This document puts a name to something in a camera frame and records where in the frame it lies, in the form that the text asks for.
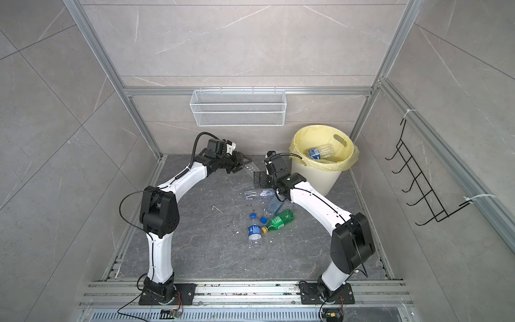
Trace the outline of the pocari sweat bottle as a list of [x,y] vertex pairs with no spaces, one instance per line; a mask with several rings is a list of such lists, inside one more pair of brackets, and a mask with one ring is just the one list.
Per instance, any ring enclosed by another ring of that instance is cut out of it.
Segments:
[[309,148],[305,154],[313,160],[329,160],[335,156],[335,151],[331,144]]

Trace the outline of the clear bottle white cap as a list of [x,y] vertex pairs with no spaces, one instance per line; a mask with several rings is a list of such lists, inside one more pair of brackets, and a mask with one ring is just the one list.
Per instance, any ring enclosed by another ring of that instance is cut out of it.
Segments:
[[253,160],[246,155],[242,156],[242,169],[250,178],[253,178],[254,173],[259,171]]

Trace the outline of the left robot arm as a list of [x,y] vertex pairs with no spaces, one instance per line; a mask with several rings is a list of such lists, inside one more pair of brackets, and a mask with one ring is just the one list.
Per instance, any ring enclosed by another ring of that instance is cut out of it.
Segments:
[[200,154],[196,154],[197,144],[195,140],[193,155],[182,172],[143,190],[139,222],[148,240],[150,267],[140,305],[167,305],[178,300],[171,252],[172,237],[180,222],[180,199],[216,170],[224,169],[230,174],[243,168],[245,156],[236,151],[234,142],[212,136]]

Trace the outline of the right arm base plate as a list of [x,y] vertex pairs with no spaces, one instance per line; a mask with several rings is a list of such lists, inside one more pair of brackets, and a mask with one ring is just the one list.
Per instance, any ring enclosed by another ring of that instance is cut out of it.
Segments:
[[308,283],[304,280],[298,283],[300,299],[303,305],[343,304],[355,303],[354,292],[351,285],[342,284],[336,291],[330,291],[322,282]]

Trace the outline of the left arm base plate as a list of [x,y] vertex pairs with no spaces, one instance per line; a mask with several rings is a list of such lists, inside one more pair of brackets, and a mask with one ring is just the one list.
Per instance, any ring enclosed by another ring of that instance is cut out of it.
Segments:
[[182,305],[193,304],[197,285],[187,284],[158,284],[150,283],[144,286],[139,298],[139,305]]

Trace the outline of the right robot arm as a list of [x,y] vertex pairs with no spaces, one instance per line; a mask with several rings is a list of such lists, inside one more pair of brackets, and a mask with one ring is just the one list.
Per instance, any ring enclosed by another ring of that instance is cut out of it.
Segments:
[[325,304],[354,304],[347,281],[357,270],[366,273],[364,263],[376,253],[370,222],[362,213],[352,214],[336,206],[302,175],[291,173],[285,156],[300,158],[297,154],[269,151],[264,159],[266,170],[253,174],[253,184],[256,188],[273,189],[277,196],[302,207],[328,231],[331,262],[317,283],[308,286]]

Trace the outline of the pocari bottle white cap front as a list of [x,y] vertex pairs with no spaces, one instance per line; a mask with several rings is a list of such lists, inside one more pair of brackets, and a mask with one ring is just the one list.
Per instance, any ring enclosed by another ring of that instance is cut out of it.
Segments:
[[261,222],[255,213],[249,215],[248,240],[251,247],[257,246],[262,241]]

